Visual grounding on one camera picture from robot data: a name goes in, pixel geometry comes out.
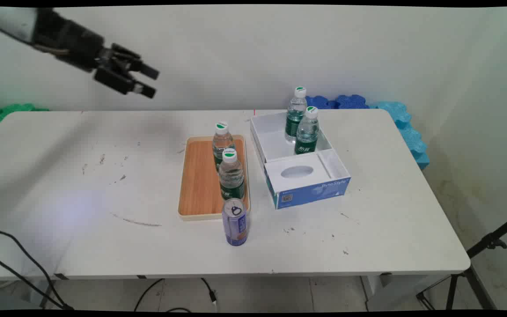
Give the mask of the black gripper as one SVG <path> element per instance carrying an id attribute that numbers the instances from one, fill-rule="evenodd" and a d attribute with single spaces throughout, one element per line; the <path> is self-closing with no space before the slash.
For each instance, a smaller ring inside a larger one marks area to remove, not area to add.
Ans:
<path id="1" fill-rule="evenodd" d="M 63 18 L 53 9 L 36 9 L 37 18 L 33 31 L 33 46 L 36 50 L 49 53 L 56 59 L 68 63 L 86 72 L 96 70 L 93 78 L 113 89 L 127 95 L 140 94 L 152 99 L 155 88 L 144 84 L 131 75 L 118 74 L 109 67 L 104 46 L 105 39 L 92 30 Z M 111 44 L 112 57 L 128 71 L 135 71 L 157 80 L 160 72 L 143 62 L 141 56 L 117 43 Z"/>

